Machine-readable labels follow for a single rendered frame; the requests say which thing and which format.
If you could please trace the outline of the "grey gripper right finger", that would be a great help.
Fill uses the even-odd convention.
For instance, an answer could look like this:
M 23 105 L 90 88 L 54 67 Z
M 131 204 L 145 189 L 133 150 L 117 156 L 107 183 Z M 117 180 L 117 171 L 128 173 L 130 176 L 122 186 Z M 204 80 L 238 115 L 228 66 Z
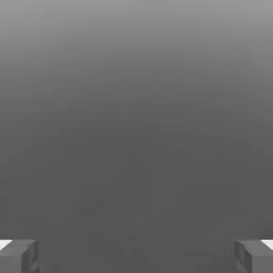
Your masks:
M 234 254 L 238 273 L 273 273 L 273 239 L 236 240 Z

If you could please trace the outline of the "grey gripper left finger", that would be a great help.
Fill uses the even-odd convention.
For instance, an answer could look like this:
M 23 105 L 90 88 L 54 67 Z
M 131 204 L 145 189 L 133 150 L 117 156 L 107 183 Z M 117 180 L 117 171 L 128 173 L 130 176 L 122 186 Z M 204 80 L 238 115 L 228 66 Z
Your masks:
M 0 239 L 0 273 L 41 273 L 38 240 Z

